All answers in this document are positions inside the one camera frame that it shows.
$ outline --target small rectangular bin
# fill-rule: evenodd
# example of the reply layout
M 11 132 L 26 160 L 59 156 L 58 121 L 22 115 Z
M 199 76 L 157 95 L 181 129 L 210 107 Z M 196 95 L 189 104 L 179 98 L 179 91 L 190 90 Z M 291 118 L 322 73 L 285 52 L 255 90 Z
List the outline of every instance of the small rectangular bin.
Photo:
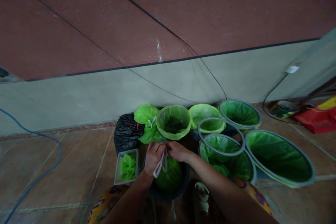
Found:
M 128 154 L 128 155 L 136 155 L 136 172 L 135 172 L 135 178 L 132 179 L 132 180 L 127 180 L 127 181 L 124 181 L 121 179 L 121 176 L 123 175 L 122 171 L 121 171 L 121 165 L 122 165 L 122 160 L 123 160 L 123 157 L 125 154 Z M 139 152 L 138 152 L 138 149 L 133 149 L 133 150 L 129 150 L 129 151 L 125 151 L 125 152 L 120 152 L 118 154 L 118 159 L 117 159 L 117 167 L 115 168 L 115 176 L 114 176 L 114 185 L 119 185 L 119 184 L 126 184 L 126 183 L 129 183 L 129 182 L 133 182 L 137 179 L 138 175 L 139 175 Z

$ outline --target green bin liner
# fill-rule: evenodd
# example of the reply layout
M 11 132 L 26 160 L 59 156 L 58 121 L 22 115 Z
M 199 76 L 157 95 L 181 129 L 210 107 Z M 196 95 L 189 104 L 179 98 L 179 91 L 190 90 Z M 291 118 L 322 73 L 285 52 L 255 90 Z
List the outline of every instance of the green bin liner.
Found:
M 167 171 L 161 169 L 159 176 L 154 179 L 156 186 L 164 193 L 175 192 L 182 184 L 183 175 L 181 164 L 171 156 L 167 158 Z
M 261 123 L 257 109 L 243 101 L 226 100 L 219 105 L 218 109 L 224 118 L 230 119 L 241 130 L 257 128 Z
M 124 155 L 121 163 L 122 180 L 127 181 L 135 178 L 137 170 L 136 163 L 136 155 L 128 155 L 127 153 Z
M 137 111 L 134 112 L 134 120 L 137 123 L 145 124 L 143 135 L 138 140 L 144 144 L 150 142 L 162 142 L 166 139 L 158 131 L 155 120 L 160 110 L 153 105 L 144 104 L 141 105 Z
M 257 166 L 281 183 L 284 183 L 282 178 L 285 178 L 289 182 L 284 184 L 297 187 L 296 183 L 305 183 L 314 177 L 314 168 L 303 152 L 272 132 L 250 131 L 246 135 L 246 144 L 252 157 L 260 162 L 261 167 Z
M 216 150 L 226 153 L 237 152 L 240 146 L 225 136 L 211 136 L 205 141 Z M 218 154 L 200 142 L 200 156 L 210 165 L 215 167 L 224 176 L 238 177 L 254 182 L 256 175 L 254 174 L 254 164 L 246 151 L 236 156 L 224 156 Z
M 209 104 L 197 104 L 192 106 L 189 109 L 189 113 L 191 116 L 191 128 L 193 130 L 197 130 L 198 124 L 205 118 L 208 117 L 217 117 L 224 118 L 219 110 L 214 106 Z M 200 132 L 209 134 L 209 133 L 221 133 L 226 127 L 226 123 L 223 121 L 217 120 L 208 120 L 202 123 L 200 127 Z
M 180 140 L 190 131 L 190 113 L 181 105 L 164 107 L 157 115 L 156 125 L 165 138 L 175 141 Z

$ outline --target wire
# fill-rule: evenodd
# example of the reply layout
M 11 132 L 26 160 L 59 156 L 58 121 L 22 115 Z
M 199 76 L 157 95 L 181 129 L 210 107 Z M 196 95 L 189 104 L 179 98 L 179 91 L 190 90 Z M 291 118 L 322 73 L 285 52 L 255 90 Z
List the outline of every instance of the wire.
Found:
M 150 83 L 151 85 L 157 87 L 158 89 L 161 89 L 162 91 L 171 94 L 177 98 L 180 98 L 182 100 L 185 100 L 187 102 L 191 102 L 191 103 L 195 103 L 197 104 L 198 102 L 195 101 L 191 101 L 188 99 L 185 99 L 183 97 L 180 97 L 174 93 L 169 92 L 168 90 L 163 89 L 162 87 L 154 84 L 153 82 L 151 82 L 150 80 L 146 79 L 145 77 L 141 76 L 140 74 L 136 73 L 135 71 L 133 71 L 132 69 L 130 69 L 128 66 L 126 66 L 122 61 L 120 61 L 118 59 L 118 56 L 115 57 L 112 56 L 106 49 L 104 49 L 101 45 L 99 45 L 98 43 L 96 43 L 93 39 L 91 39 L 88 35 L 86 35 L 85 33 L 83 33 L 81 30 L 79 30 L 75 25 L 73 25 L 70 21 L 68 21 L 65 17 L 63 17 L 61 14 L 57 13 L 54 9 L 52 9 L 49 5 L 47 5 L 44 1 L 42 0 L 37 0 L 39 1 L 41 4 L 43 4 L 46 8 L 48 8 L 50 11 L 52 11 L 55 15 L 57 15 L 58 17 L 60 17 L 64 22 L 66 22 L 68 25 L 70 25 L 70 27 L 72 27 L 73 29 L 75 29 L 77 32 L 79 32 L 82 36 L 84 36 L 86 39 L 88 39 L 90 42 L 92 42 L 93 44 L 95 44 L 97 47 L 99 47 L 103 52 L 105 52 L 108 56 L 110 56 L 112 59 L 114 59 L 115 61 L 117 61 L 118 63 L 120 63 L 121 65 L 123 65 L 125 68 L 127 68 L 128 70 L 130 70 L 132 73 L 134 73 L 135 75 L 139 76 L 141 79 L 147 81 L 148 83 Z
M 301 124 L 301 123 L 296 123 L 296 122 L 289 122 L 289 121 L 285 121 L 285 120 L 281 120 L 281 119 L 279 119 L 279 118 L 277 118 L 277 117 L 275 117 L 275 116 L 273 116 L 272 114 L 269 114 L 269 112 L 265 109 L 265 102 L 266 102 L 266 99 L 267 99 L 267 97 L 270 95 L 270 93 L 274 90 L 274 89 L 276 89 L 278 86 L 279 86 L 279 84 L 287 77 L 287 75 L 288 75 L 288 73 L 286 73 L 283 77 L 282 77 L 282 79 L 268 92 L 268 94 L 266 95 L 266 97 L 265 97 L 265 99 L 263 100 L 263 102 L 262 102 L 262 109 L 263 109 L 263 111 L 268 115 L 268 116 L 270 116 L 270 117 L 272 117 L 273 119 L 275 119 L 275 120 L 278 120 L 278 121 L 281 121 L 281 122 L 283 122 L 283 123 L 289 123 L 289 124 Z
M 22 202 L 22 200 L 26 197 L 26 195 L 28 194 L 28 192 L 33 188 L 33 186 L 36 185 L 41 179 L 43 179 L 49 172 L 51 172 L 51 171 L 56 167 L 56 165 L 58 165 L 58 163 L 60 162 L 61 156 L 62 156 L 62 146 L 61 146 L 61 143 L 60 143 L 58 140 L 56 140 L 55 138 L 52 138 L 52 137 L 47 136 L 47 135 L 44 135 L 44 134 L 36 133 L 36 132 L 34 132 L 34 131 L 30 131 L 30 130 L 26 129 L 25 127 L 23 127 L 23 126 L 21 125 L 21 123 L 19 123 L 19 121 L 16 120 L 11 114 L 9 114 L 8 112 L 6 112 L 5 110 L 3 110 L 3 109 L 1 109 L 1 108 L 0 108 L 0 111 L 1 111 L 2 113 L 6 114 L 7 116 L 9 116 L 12 120 L 14 120 L 14 122 L 16 122 L 16 124 L 17 124 L 21 129 L 23 129 L 23 130 L 25 130 L 25 131 L 27 131 L 27 132 L 29 132 L 29 133 L 32 133 L 32 134 L 34 134 L 34 135 L 38 135 L 38 136 L 41 136 L 41 137 L 49 138 L 49 139 L 55 141 L 55 142 L 58 144 L 59 149 L 60 149 L 60 150 L 59 150 L 58 159 L 57 159 L 56 163 L 54 164 L 54 166 L 51 167 L 48 171 L 46 171 L 41 177 L 39 177 L 38 179 L 36 179 L 36 180 L 34 181 L 34 183 L 32 183 L 32 184 L 28 187 L 28 189 L 27 189 L 27 190 L 24 192 L 24 194 L 21 196 L 21 198 L 20 198 L 19 201 L 16 203 L 16 205 L 15 205 L 14 208 L 12 209 L 11 213 L 9 214 L 9 216 L 7 217 L 7 219 L 5 220 L 4 224 L 6 224 L 6 223 L 9 221 L 9 219 L 11 218 L 11 216 L 13 215 L 14 211 L 16 210 L 16 208 L 19 206 L 19 204 Z
M 222 86 L 220 85 L 219 81 L 216 79 L 216 77 L 212 74 L 212 72 L 210 71 L 210 69 L 207 67 L 207 65 L 204 63 L 204 61 L 202 60 L 202 58 L 198 55 L 198 53 L 186 42 L 184 41 L 182 38 L 180 38 L 175 32 L 173 32 L 171 29 L 169 29 L 167 26 L 165 26 L 163 23 L 161 23 L 158 19 L 156 19 L 153 15 L 151 15 L 148 11 L 146 11 L 144 8 L 142 8 L 139 4 L 137 4 L 134 0 L 128 0 L 130 3 L 132 3 L 134 6 L 136 6 L 139 10 L 141 10 L 143 13 L 145 13 L 148 17 L 150 17 L 151 19 L 153 19 L 156 23 L 158 23 L 160 26 L 162 26 L 164 29 L 166 29 L 170 34 L 172 34 L 173 36 L 175 36 L 176 38 L 178 38 L 180 41 L 182 41 L 187 47 L 189 47 L 197 56 L 197 58 L 199 58 L 202 63 L 204 64 L 204 66 L 207 68 L 207 70 L 211 73 L 212 77 L 216 80 L 216 82 L 218 83 L 218 85 L 220 86 L 220 88 L 222 89 L 224 95 L 225 95 L 225 99 L 227 100 L 227 96 L 224 92 L 224 89 L 222 88 Z

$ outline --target blue cable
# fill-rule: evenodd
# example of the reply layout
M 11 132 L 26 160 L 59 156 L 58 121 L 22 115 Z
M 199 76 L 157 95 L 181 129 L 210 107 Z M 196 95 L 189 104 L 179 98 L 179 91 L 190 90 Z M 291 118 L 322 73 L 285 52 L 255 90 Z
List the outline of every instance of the blue cable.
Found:
M 7 222 L 9 221 L 9 219 L 11 218 L 11 216 L 13 215 L 14 211 L 16 210 L 16 208 L 19 206 L 19 204 L 22 202 L 22 200 L 26 197 L 26 195 L 28 194 L 28 192 L 31 190 L 31 188 L 33 188 L 34 185 L 36 185 L 41 179 L 43 179 L 49 172 L 51 172 L 55 167 L 56 165 L 58 165 L 58 163 L 60 162 L 60 159 L 61 159 L 61 156 L 62 156 L 62 146 L 61 146 L 61 143 L 59 141 L 57 141 L 55 138 L 52 138 L 50 136 L 47 136 L 47 135 L 43 135 L 43 134 L 40 134 L 40 133 L 36 133 L 34 131 L 30 131 L 28 129 L 26 129 L 25 127 L 23 127 L 18 120 L 16 120 L 11 114 L 7 113 L 6 111 L 4 111 L 3 109 L 0 108 L 0 111 L 6 115 L 8 115 L 10 118 L 12 118 L 14 120 L 14 122 L 16 122 L 16 124 L 23 130 L 29 132 L 29 133 L 32 133 L 32 134 L 35 134 L 35 135 L 39 135 L 41 137 L 45 137 L 45 138 L 49 138 L 53 141 L 55 141 L 58 146 L 59 146 L 59 155 L 58 155 L 58 159 L 56 161 L 56 163 L 54 164 L 53 167 L 51 167 L 47 172 L 45 172 L 41 177 L 39 177 L 37 180 L 34 181 L 34 183 L 31 184 L 31 186 L 24 192 L 24 194 L 22 195 L 22 197 L 19 199 L 19 201 L 16 203 L 15 207 L 12 209 L 11 213 L 9 214 L 9 216 L 7 217 L 6 221 L 4 224 L 7 224 Z

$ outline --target black cable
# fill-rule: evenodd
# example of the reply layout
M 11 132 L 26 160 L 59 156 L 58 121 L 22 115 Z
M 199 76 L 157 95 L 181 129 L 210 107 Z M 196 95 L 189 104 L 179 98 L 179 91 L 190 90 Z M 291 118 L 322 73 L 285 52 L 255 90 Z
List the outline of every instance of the black cable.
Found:
M 198 53 L 187 43 L 185 42 L 183 39 L 181 39 L 175 32 L 173 32 L 172 30 L 170 30 L 167 26 L 165 26 L 163 23 L 161 23 L 159 20 L 157 20 L 153 15 L 151 15 L 149 12 L 147 12 L 144 8 L 142 8 L 139 4 L 137 4 L 134 0 L 128 0 L 130 3 L 132 3 L 134 6 L 136 6 L 139 10 L 141 10 L 143 13 L 145 13 L 148 17 L 150 17 L 151 19 L 153 19 L 156 23 L 158 23 L 160 26 L 162 26 L 164 29 L 166 29 L 170 34 L 172 34 L 173 36 L 175 36 L 176 38 L 178 38 L 179 40 L 181 40 L 187 47 L 189 47 L 197 56 L 197 58 L 199 58 L 202 63 L 204 64 L 204 66 L 207 68 L 207 70 L 211 73 L 212 77 L 216 80 L 216 82 L 218 83 L 218 85 L 220 86 L 220 88 L 222 89 L 224 95 L 225 95 L 225 99 L 227 100 L 227 96 L 224 92 L 224 89 L 222 88 L 222 86 L 220 85 L 219 81 L 216 79 L 216 77 L 212 74 L 212 72 L 210 71 L 210 69 L 207 67 L 207 65 L 204 63 L 204 61 L 202 60 L 202 58 L 198 55 Z
M 135 71 L 133 71 L 132 69 L 130 69 L 128 66 L 126 66 L 123 62 L 121 62 L 120 60 L 118 60 L 118 57 L 113 57 L 107 50 L 105 50 L 101 45 L 99 45 L 98 43 L 96 43 L 93 39 L 91 39 L 88 35 L 86 35 L 85 33 L 83 33 L 81 30 L 79 30 L 75 25 L 73 25 L 70 21 L 68 21 L 65 17 L 63 17 L 61 14 L 57 13 L 54 9 L 52 9 L 49 5 L 47 5 L 44 1 L 42 0 L 37 0 L 39 1 L 41 4 L 43 4 L 46 8 L 48 8 L 50 11 L 52 11 L 55 15 L 59 16 L 64 22 L 66 22 L 68 25 L 70 25 L 70 27 L 72 27 L 73 29 L 75 29 L 77 32 L 79 32 L 82 36 L 84 36 L 85 38 L 87 38 L 90 42 L 92 42 L 93 44 L 95 44 L 97 47 L 99 47 L 103 52 L 105 52 L 108 56 L 110 56 L 112 59 L 114 59 L 115 61 L 117 61 L 118 63 L 122 64 L 125 68 L 127 68 L 128 70 L 130 70 L 131 72 L 133 72 L 134 74 L 136 74 L 137 76 L 139 76 L 140 78 L 144 79 L 145 81 L 147 81 L 148 83 L 152 84 L 153 86 L 157 87 L 158 89 L 161 89 L 162 91 L 167 92 L 168 94 L 171 94 L 177 98 L 180 98 L 182 100 L 191 102 L 191 103 L 195 103 L 197 104 L 197 102 L 195 101 L 191 101 L 185 98 L 182 98 L 176 94 L 173 94 L 171 92 L 169 92 L 168 90 L 165 90 L 161 87 L 159 87 L 158 85 L 154 84 L 153 82 L 151 82 L 150 80 L 146 79 L 145 77 L 141 76 L 140 74 L 136 73 Z
M 272 89 L 268 92 L 268 94 L 266 95 L 265 99 L 264 99 L 263 102 L 262 102 L 262 109 L 263 109 L 263 111 L 264 111 L 269 117 L 272 117 L 272 118 L 275 119 L 275 120 L 281 121 L 281 122 L 283 122 L 283 123 L 289 123 L 289 124 L 301 124 L 301 123 L 289 122 L 289 121 L 281 120 L 281 119 L 279 119 L 279 118 L 273 116 L 272 114 L 269 114 L 268 111 L 265 109 L 265 102 L 266 102 L 267 97 L 270 95 L 270 93 L 271 93 L 274 89 L 277 88 L 277 86 L 279 86 L 279 84 L 280 84 L 280 83 L 287 77 L 287 75 L 288 75 L 288 73 L 286 73 L 286 74 L 282 77 L 282 79 L 281 79 L 281 80 L 274 86 L 274 88 L 272 88 Z

